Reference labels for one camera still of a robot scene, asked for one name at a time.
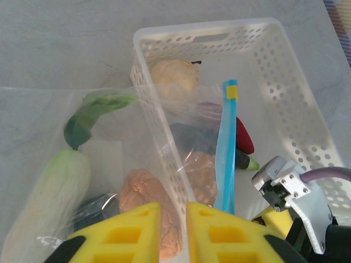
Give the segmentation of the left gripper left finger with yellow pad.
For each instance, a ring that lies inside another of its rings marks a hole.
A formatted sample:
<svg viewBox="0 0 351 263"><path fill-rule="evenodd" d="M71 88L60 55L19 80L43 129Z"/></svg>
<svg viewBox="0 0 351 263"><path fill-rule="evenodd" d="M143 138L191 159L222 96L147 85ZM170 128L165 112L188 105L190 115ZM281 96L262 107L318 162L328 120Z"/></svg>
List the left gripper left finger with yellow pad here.
<svg viewBox="0 0 351 263"><path fill-rule="evenodd" d="M159 262L161 205L151 202L72 234L45 262Z"/></svg>

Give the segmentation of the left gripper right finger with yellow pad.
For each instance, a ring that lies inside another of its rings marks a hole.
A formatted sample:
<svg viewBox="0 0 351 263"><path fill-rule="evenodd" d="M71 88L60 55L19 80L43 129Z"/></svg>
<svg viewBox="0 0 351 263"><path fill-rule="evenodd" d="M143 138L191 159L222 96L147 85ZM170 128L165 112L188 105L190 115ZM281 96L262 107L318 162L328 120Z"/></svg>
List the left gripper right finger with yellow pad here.
<svg viewBox="0 0 351 263"><path fill-rule="evenodd" d="M281 234L197 202L186 205L190 262L305 262Z"/></svg>

